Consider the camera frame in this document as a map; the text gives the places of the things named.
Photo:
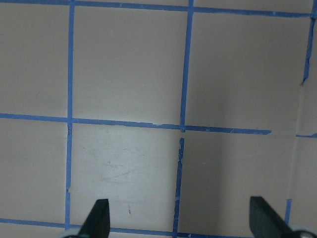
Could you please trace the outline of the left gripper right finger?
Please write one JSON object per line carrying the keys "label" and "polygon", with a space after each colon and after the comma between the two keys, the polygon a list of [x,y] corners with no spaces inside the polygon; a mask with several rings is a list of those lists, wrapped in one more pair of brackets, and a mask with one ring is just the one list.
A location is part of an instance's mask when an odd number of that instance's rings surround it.
{"label": "left gripper right finger", "polygon": [[290,228],[261,196],[249,201],[249,227],[256,238],[315,238],[308,230]]}

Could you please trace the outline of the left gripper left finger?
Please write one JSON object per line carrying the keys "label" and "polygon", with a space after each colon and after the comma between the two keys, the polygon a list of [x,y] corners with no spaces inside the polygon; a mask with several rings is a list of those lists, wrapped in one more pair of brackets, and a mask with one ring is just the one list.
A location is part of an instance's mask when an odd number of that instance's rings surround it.
{"label": "left gripper left finger", "polygon": [[80,229],[69,229],[59,238],[107,238],[110,234],[108,199],[98,199]]}

